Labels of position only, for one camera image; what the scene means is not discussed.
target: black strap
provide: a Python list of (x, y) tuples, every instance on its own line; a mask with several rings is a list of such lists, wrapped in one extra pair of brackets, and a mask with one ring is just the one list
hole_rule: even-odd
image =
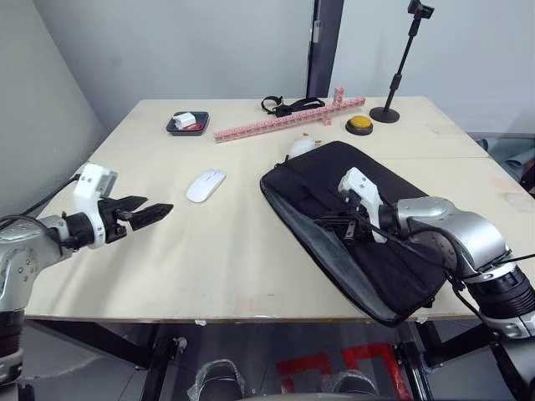
[[(268, 109), (264, 102), (266, 100), (272, 100), (275, 102), (276, 106), (273, 107), (271, 110)], [(318, 107), (324, 107), (325, 102), (318, 98), (305, 98), (300, 99), (297, 102), (294, 102), (290, 105), (284, 104), (283, 97), (281, 96), (278, 98), (277, 96), (266, 96), (262, 102), (261, 102), (262, 108), (268, 113), (268, 114), (275, 114), (275, 117), (284, 117), (286, 115), (290, 115), (294, 111), (303, 111), (303, 110), (310, 110), (310, 109), (316, 109)]]

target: black stand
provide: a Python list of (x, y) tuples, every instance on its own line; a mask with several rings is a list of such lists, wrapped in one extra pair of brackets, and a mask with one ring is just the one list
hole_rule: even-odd
[(414, 14), (414, 19), (409, 29), (409, 41), (405, 46), (405, 51), (403, 57), (401, 58), (400, 66), (398, 67), (398, 72), (395, 73), (394, 78), (392, 78), (392, 83), (390, 84), (390, 92), (388, 93), (388, 99), (386, 100), (384, 107), (375, 107), (369, 111), (369, 116), (375, 121), (380, 123), (395, 123), (400, 119), (400, 114), (394, 109), (390, 108), (392, 99), (394, 98), (395, 91), (400, 87), (401, 82), (401, 71), (405, 65), (407, 59), (407, 54), (409, 54), (410, 46), (412, 44), (412, 39), (418, 33), (418, 28), (420, 27), (420, 21), (422, 18), (429, 19), (433, 13), (434, 8), (427, 7), (422, 5), (418, 0), (412, 0), (409, 4), (408, 12)]

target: white computer mouse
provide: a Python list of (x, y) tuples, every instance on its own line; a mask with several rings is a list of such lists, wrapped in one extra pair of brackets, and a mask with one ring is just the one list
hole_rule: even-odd
[(225, 180), (227, 175), (221, 170), (209, 170), (199, 175), (187, 189), (186, 197), (192, 202), (204, 202)]

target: wooden table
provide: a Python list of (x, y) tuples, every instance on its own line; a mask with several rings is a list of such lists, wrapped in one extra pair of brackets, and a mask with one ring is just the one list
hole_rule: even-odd
[[(338, 114), (332, 125), (299, 127), (216, 144), (213, 132), (267, 117), (255, 99), (143, 100), (90, 161), (119, 174), (112, 197), (142, 195), (172, 203), (163, 220), (96, 251), (83, 249), (40, 274), (27, 315), (114, 322), (263, 319), (369, 320), (350, 304), (277, 218), (259, 190), (263, 174), (306, 132), (324, 143), (348, 142), (420, 187), (494, 223), (514, 253), (535, 247), (535, 201), (429, 100), (396, 98), (396, 124), (374, 122), (374, 133), (350, 135), (345, 121), (367, 114), (382, 98)], [(201, 137), (173, 137), (165, 127), (181, 110), (205, 110)], [(186, 199), (204, 170), (227, 178), (202, 204)], [(42, 216), (74, 212), (72, 188)], [(535, 262), (522, 261), (535, 282)], [(415, 318), (472, 317), (449, 286)]]

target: floor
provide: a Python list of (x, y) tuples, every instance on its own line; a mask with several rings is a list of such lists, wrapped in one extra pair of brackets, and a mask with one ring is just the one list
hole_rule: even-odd
[[(470, 321), (437, 323), (443, 340), (471, 325)], [(132, 325), (125, 327), (121, 334), (128, 336)], [(337, 373), (346, 369), (343, 349), (398, 341), (394, 329), (376, 323), (181, 324), (168, 325), (166, 330), (185, 337), (188, 346), (180, 363), (169, 367), (162, 401), (188, 400), (186, 391), (194, 383), (196, 371), (215, 359), (231, 359), (245, 379), (246, 395), (252, 396), (281, 393), (285, 377), (278, 374), (278, 363), (282, 361), (320, 355), (330, 372)], [(23, 347), (23, 381), (35, 387), (38, 401), (140, 399), (146, 372), (128, 363), (101, 357), (30, 327), (24, 332)], [(363, 361), (359, 368), (381, 395), (395, 396), (380, 359)], [(320, 390), (318, 370), (292, 378), (297, 392)], [(512, 399), (488, 350), (448, 363), (428, 379), (436, 399)]]

